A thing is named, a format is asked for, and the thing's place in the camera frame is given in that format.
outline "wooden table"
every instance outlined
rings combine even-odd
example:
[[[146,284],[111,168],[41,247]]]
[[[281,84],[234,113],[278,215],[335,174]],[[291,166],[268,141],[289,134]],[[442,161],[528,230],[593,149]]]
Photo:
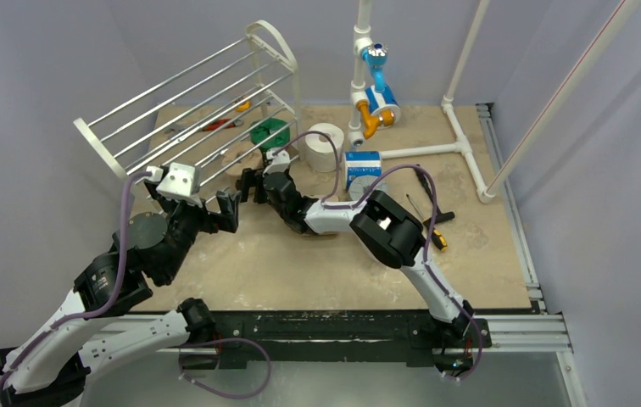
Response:
[[[157,125],[185,109],[176,106],[162,109]],[[203,109],[184,122],[199,120],[211,110]],[[350,109],[309,106],[303,113],[302,129],[328,122],[346,130]],[[483,176],[490,179],[492,165],[475,108],[458,107],[456,114]],[[259,117],[256,112],[249,114],[240,129],[219,132],[195,148],[184,161],[193,164],[190,161],[206,156]],[[207,134],[199,132],[191,139]],[[152,146],[165,138],[157,136]],[[395,127],[377,132],[363,149],[411,148],[453,140],[453,132],[439,107],[411,106],[404,107],[403,117]],[[167,153],[160,159],[170,156]],[[436,182],[443,210],[453,210],[457,215],[455,220],[440,226],[449,249],[439,253],[431,248],[432,257],[453,287],[475,308],[528,307],[521,263],[502,197],[498,196],[491,204],[480,203],[465,161],[457,153],[389,159],[383,162],[383,169],[403,163],[420,164],[428,170]],[[206,170],[215,172],[219,168],[220,159]],[[332,173],[314,172],[304,162],[294,162],[291,175],[298,190],[306,195],[324,195],[332,189]],[[406,193],[422,211],[430,214],[430,202],[412,170],[401,170],[386,180],[390,195],[411,213],[415,211]],[[203,189],[201,196],[210,197],[216,189],[231,185],[232,180],[220,176]],[[237,233],[199,234],[173,285],[153,290],[154,296],[136,310],[173,309],[188,297],[203,298],[211,309],[426,308],[405,276],[369,258],[355,236],[301,237],[285,226],[270,206],[252,202],[241,205]]]

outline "white wire rack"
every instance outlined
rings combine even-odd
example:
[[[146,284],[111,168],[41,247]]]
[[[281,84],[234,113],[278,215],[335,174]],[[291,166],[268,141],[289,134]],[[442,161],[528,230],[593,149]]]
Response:
[[[259,34],[266,32],[273,37],[278,43],[281,52],[276,51],[270,44],[264,41]],[[146,110],[145,112],[139,114],[131,120],[122,120],[123,123],[115,130],[109,132],[108,134],[98,136],[94,132],[94,128],[97,128],[103,122],[110,122],[112,118],[118,119],[121,112],[126,110],[124,113],[127,113],[127,109],[131,105],[142,105],[142,101],[148,103],[149,100],[155,101],[158,97],[158,91],[166,88],[172,82],[182,78],[185,75],[197,71],[201,66],[207,64],[213,59],[217,59],[225,53],[229,53],[231,50],[237,47],[241,47],[243,44],[248,46],[248,53],[245,53],[241,58],[231,62],[225,67],[217,70],[214,74],[204,77],[201,81],[193,83],[188,88],[184,89],[181,92],[177,92],[172,97],[165,99],[163,102],[155,104],[151,109]],[[270,61],[266,63],[261,63],[261,54],[265,53],[270,56]],[[234,75],[237,75],[239,70],[242,70],[244,66],[247,66],[249,71],[243,71],[243,74],[235,79]],[[281,73],[276,77],[274,76],[272,80],[266,82],[264,80],[264,73],[270,71],[280,71]],[[119,142],[119,134],[128,131],[134,125],[142,123],[146,118],[152,118],[154,114],[157,114],[162,108],[174,104],[179,99],[185,97],[189,93],[196,91],[204,85],[209,84],[213,80],[219,81],[218,78],[221,78],[225,81],[228,81],[229,78],[233,78],[230,85],[223,87],[218,92],[215,92],[212,96],[205,98],[199,103],[195,103],[193,106],[185,110],[183,113],[180,113],[173,117],[172,119],[166,121],[165,123],[158,125],[154,130],[149,133],[135,138],[133,137],[130,141],[125,140]],[[277,92],[273,91],[273,87],[279,83],[290,79],[292,81],[293,87],[293,104],[286,103],[281,99]],[[223,103],[224,101],[230,101],[223,104],[220,107],[216,108],[218,103]],[[277,103],[277,109],[274,105],[269,105],[270,102]],[[250,108],[243,110],[242,112],[236,114],[236,109],[240,106],[243,106],[245,103],[250,103]],[[192,114],[198,112],[201,108],[204,107],[213,107],[215,108],[211,113],[203,116],[202,119],[196,120],[191,125],[183,126],[184,130],[178,131],[173,134],[173,136],[162,141],[158,145],[155,145],[153,148],[150,148],[145,152],[141,157],[133,159],[129,164],[122,165],[119,160],[127,155],[134,148],[139,148],[139,146],[144,145],[144,143],[150,141],[152,137],[162,134],[163,132],[169,130],[174,124],[179,124],[181,120],[189,118]],[[290,114],[292,118],[286,120],[286,124],[272,132],[266,139],[262,142],[255,144],[245,153],[240,154],[237,158],[232,160],[227,165],[223,165],[217,171],[214,171],[208,176],[202,176],[199,188],[207,185],[209,182],[214,180],[216,177],[223,174],[235,163],[241,159],[250,155],[254,150],[260,148],[260,146],[275,136],[279,135],[281,132],[286,129],[295,131],[298,134],[299,127],[301,124],[301,104],[300,104],[300,89],[299,89],[299,80],[298,80],[298,63],[288,47],[285,39],[281,33],[267,21],[259,20],[255,23],[252,23],[246,27],[246,35],[244,38],[241,38],[228,46],[222,48],[216,53],[209,55],[208,57],[198,61],[197,63],[185,68],[181,72],[171,76],[165,81],[161,81],[158,85],[147,89],[145,92],[133,97],[132,99],[122,103],[118,107],[110,110],[108,113],[102,115],[101,117],[92,120],[91,122],[86,122],[85,120],[79,118],[74,120],[74,125],[81,132],[81,134],[86,138],[91,147],[96,151],[96,153],[101,157],[103,162],[118,176],[121,180],[124,180],[128,175],[136,173],[138,171],[144,170],[149,164],[157,164],[156,161],[163,155],[168,153],[171,149],[176,151],[180,149],[178,153],[173,154],[170,158],[164,159],[161,164],[168,164],[171,161],[183,160],[184,157],[187,157],[187,154],[191,152],[194,148],[198,147],[200,144],[208,141],[211,137],[216,136],[225,128],[227,128],[232,122],[240,120],[246,115],[254,112],[256,109],[259,109],[261,113],[261,120],[256,121],[253,125],[249,126],[239,135],[233,137],[231,140],[224,142],[221,146],[214,149],[211,153],[207,154],[200,160],[193,160],[193,164],[201,168],[206,167],[210,163],[216,161],[218,158],[222,157],[222,153],[228,149],[234,142],[240,142],[246,140],[251,136],[251,132],[262,125],[266,119],[277,116],[284,112]],[[234,114],[235,116],[231,117],[223,125],[219,126],[215,130],[209,132],[206,135],[203,135],[198,140],[192,140],[191,135],[197,131],[203,129],[205,126],[221,119],[227,118],[229,114]],[[144,188],[140,187],[137,183],[132,189],[134,196],[137,198],[137,202],[142,200],[144,203],[151,205],[149,208],[159,209],[157,205],[154,204],[148,192]]]

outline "green tape roll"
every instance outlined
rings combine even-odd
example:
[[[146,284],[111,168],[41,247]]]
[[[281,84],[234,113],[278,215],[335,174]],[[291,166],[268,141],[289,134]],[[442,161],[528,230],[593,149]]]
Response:
[[[251,126],[255,125],[256,123],[258,123],[257,120],[251,123]],[[253,142],[253,144],[258,144],[264,141],[268,136],[275,133],[286,124],[287,122],[284,120],[276,119],[275,117],[269,117],[268,119],[264,120],[263,123],[261,123],[258,127],[251,130],[251,142]],[[269,141],[264,142],[260,146],[260,150],[265,152],[270,148],[283,147],[290,141],[291,130],[288,128],[276,134]]]

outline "blue valve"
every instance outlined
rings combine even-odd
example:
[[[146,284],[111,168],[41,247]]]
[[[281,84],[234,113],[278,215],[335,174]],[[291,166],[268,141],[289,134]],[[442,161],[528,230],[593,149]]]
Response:
[[[371,70],[371,76],[376,84],[376,92],[385,92],[386,80],[383,77],[383,65],[387,60],[387,47],[381,43],[375,43],[361,51],[360,56],[368,64],[368,69]]]

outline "white wall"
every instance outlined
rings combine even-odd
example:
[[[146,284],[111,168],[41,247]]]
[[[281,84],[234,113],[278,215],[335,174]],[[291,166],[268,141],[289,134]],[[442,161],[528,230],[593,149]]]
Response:
[[[518,143],[616,0],[554,1],[493,117]],[[641,4],[511,177],[591,405],[641,405]]]
[[[107,1],[150,83],[241,38],[255,20],[268,20],[298,58],[304,100],[348,103],[357,1]],[[549,4],[550,0],[491,2],[456,94],[458,103],[495,100]],[[477,0],[373,2],[372,35],[389,46],[387,82],[401,103],[440,103],[476,6]],[[220,87],[206,89],[189,99],[203,99]]]
[[[117,228],[120,183],[72,120],[144,87],[102,1],[0,1],[0,348],[51,315]]]

